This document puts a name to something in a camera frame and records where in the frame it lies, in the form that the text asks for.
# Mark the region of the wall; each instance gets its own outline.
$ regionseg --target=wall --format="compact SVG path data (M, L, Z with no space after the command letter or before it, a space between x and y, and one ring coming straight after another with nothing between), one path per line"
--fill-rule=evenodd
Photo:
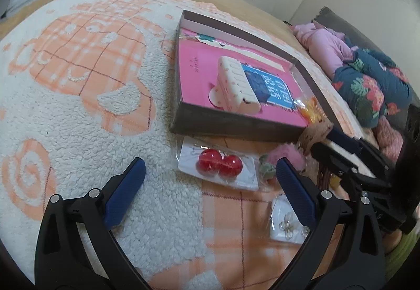
M304 0L292 24L310 22L324 6L394 59L420 94L420 0Z

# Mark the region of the red bead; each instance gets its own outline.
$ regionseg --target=red bead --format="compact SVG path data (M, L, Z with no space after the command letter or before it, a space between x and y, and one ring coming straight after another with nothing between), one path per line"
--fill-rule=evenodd
M237 177L242 172L242 161L236 155L226 155L220 166L220 176Z
M223 158L219 151L206 149L198 157L198 167L203 172L217 172L222 161Z

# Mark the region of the box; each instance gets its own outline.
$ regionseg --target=box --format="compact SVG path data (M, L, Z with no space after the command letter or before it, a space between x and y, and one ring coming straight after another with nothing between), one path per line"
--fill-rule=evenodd
M171 132L295 142L307 126L293 104L302 95L340 127L299 60L273 44L186 10L178 38Z

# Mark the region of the silver bolt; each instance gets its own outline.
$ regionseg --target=silver bolt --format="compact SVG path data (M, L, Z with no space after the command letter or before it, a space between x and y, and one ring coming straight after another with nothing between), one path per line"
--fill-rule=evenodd
M365 196L362 196L362 197L360 198L360 201L362 201L362 203L364 203L365 205L369 205L369 204L370 204L370 200L369 200L369 198L367 198L367 197L365 197Z
M60 196L58 194L54 194L52 197L50 197L50 201L52 203L58 202L59 199L60 199Z
M333 197L333 195L331 194L331 192L330 192L329 190L323 190L323 191L321 192L321 196L322 196L324 199L331 199L331 198Z
M89 197L90 198L96 198L101 192L99 191L99 189L91 189L89 191Z

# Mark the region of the pile of clothes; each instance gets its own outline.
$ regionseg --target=pile of clothes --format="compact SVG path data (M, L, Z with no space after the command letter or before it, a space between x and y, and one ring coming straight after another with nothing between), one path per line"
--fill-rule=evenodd
M373 129L381 152L396 162L403 138L387 118L407 108L413 95L402 71L384 53L353 46L344 33L316 21L291 28L360 125Z

